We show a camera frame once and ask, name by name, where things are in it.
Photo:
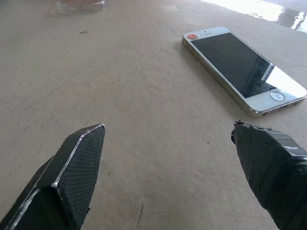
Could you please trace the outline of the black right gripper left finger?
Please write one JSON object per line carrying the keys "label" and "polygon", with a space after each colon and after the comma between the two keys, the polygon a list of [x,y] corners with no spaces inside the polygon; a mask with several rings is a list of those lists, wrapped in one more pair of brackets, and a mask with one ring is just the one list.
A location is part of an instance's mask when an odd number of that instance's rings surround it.
{"label": "black right gripper left finger", "polygon": [[104,137],[104,124],[70,134],[36,171],[0,230],[80,230],[97,182]]}

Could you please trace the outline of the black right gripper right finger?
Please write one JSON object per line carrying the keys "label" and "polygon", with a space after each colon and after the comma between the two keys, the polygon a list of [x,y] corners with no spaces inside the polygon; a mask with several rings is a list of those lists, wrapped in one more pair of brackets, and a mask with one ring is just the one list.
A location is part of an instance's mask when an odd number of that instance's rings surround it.
{"label": "black right gripper right finger", "polygon": [[237,121],[231,133],[247,182],[279,230],[307,230],[307,151],[280,131]]}

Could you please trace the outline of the white and gold smartphone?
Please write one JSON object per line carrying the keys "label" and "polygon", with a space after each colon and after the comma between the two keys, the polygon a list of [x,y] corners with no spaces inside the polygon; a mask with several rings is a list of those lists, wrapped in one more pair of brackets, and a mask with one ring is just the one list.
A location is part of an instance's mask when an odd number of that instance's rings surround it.
{"label": "white and gold smartphone", "polygon": [[307,90],[225,27],[182,36],[185,48],[250,117],[295,106]]}

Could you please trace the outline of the clear plastic container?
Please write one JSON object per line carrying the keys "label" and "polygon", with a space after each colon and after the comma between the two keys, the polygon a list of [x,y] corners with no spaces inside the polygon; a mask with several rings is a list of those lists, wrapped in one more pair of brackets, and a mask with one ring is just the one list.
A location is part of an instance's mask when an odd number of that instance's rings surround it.
{"label": "clear plastic container", "polygon": [[70,14],[98,13],[106,9],[105,0],[57,0],[59,12]]}

